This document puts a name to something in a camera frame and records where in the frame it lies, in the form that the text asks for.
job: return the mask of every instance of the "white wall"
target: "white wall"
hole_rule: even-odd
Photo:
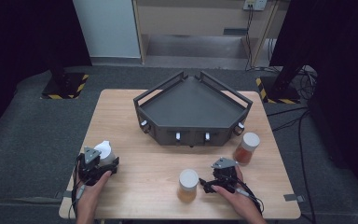
[[[90,57],[141,58],[131,0],[74,0]]]

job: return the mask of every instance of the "black tray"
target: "black tray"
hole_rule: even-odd
[[[139,102],[155,91],[155,96]],[[221,91],[244,101],[241,105]],[[240,135],[252,101],[214,77],[180,72],[133,99],[141,129],[161,145],[222,146]]]

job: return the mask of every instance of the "gray carpet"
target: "gray carpet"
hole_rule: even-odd
[[[84,71],[89,79],[78,99],[41,100],[48,83],[48,72],[29,77],[18,90],[0,119],[0,223],[67,223],[58,215],[58,203],[19,203],[10,199],[24,197],[52,198],[66,189],[76,155],[81,148],[99,94],[104,89],[150,89],[160,81],[185,70],[196,75],[200,69],[93,66],[71,68]],[[205,69],[237,91],[258,91],[255,79],[274,76],[268,72]],[[298,108],[302,105],[264,104],[267,114]],[[298,110],[269,117],[272,128],[299,117]],[[295,194],[307,201],[300,203],[310,217],[309,196],[301,171],[298,123],[274,132]],[[350,170],[338,169],[328,159],[312,119],[306,117],[301,128],[304,162],[310,197],[317,223],[358,223],[358,181]],[[136,220],[134,223],[156,223]],[[279,223],[310,223],[280,220]]]

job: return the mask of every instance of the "human hand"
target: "human hand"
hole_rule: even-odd
[[[93,186],[85,186],[83,194],[81,195],[80,199],[77,201],[76,204],[76,224],[90,224],[94,221],[95,216],[95,210],[97,209],[98,205],[98,199],[103,191],[103,187],[105,186],[107,180],[109,179],[109,176],[112,174],[111,171],[105,172],[100,180],[98,180],[97,183]],[[79,182],[77,188],[76,195],[81,189],[81,186],[83,186],[84,183],[82,181]]]
[[[243,176],[240,167],[235,166],[235,171],[237,172],[237,177],[240,181],[243,182]],[[212,189],[218,194],[222,195],[229,203],[231,203],[235,212],[238,215],[245,218],[251,224],[267,223],[266,220],[260,215],[253,201],[235,191],[235,193],[230,193],[226,189],[212,185]]]

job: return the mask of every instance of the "electrical outlet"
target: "electrical outlet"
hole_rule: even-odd
[[[250,6],[252,6],[252,10],[262,11],[266,7],[267,1],[268,0],[245,0],[243,10],[250,10]]]

